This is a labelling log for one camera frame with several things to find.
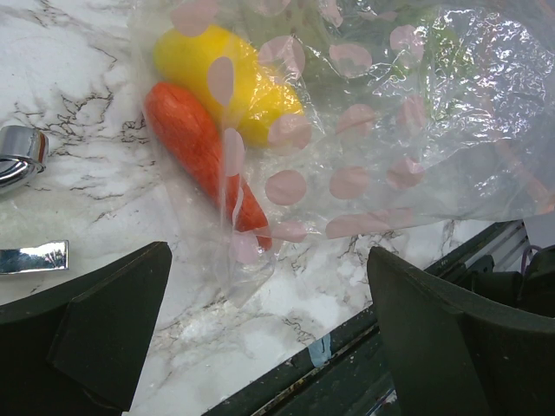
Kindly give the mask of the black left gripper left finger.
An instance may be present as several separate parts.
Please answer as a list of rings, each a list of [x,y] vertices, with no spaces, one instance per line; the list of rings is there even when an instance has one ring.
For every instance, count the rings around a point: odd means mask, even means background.
[[[172,264],[153,242],[1,307],[3,415],[129,411]]]

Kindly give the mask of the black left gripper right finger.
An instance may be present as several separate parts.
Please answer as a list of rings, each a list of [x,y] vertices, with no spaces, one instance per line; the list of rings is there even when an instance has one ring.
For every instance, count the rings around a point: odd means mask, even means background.
[[[403,414],[553,414],[554,270],[542,256],[513,306],[379,247],[368,277]]]

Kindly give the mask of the orange fake carrot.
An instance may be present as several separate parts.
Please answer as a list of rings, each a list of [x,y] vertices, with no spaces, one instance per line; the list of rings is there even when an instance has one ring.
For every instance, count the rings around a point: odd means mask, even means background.
[[[230,221],[238,202],[238,192],[243,192],[243,202],[235,218],[238,231],[255,231],[269,225],[250,186],[237,175],[225,180],[225,202],[220,202],[224,159],[222,140],[212,116],[190,91],[169,82],[159,82],[148,92],[145,110],[157,138],[213,204],[218,209],[225,209]]]

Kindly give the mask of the clear zip top bag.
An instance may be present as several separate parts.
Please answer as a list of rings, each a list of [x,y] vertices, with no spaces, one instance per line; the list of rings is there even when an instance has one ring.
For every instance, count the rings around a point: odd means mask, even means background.
[[[269,223],[255,231],[236,229],[243,192],[230,221],[146,118],[148,92],[169,82],[156,41],[212,24],[256,49],[304,109],[271,125],[267,147],[212,118],[220,202],[226,179],[245,180]],[[288,245],[554,209],[551,1],[137,1],[129,30],[183,274],[237,305]]]

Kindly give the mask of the yellow fake pepper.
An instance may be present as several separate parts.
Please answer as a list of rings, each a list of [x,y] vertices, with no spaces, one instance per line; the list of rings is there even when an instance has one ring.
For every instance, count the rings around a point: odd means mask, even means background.
[[[218,25],[198,36],[168,30],[154,44],[153,63],[166,81],[189,90],[249,146],[267,147],[276,120],[304,114],[293,87],[274,82],[271,69],[258,63],[258,51]]]

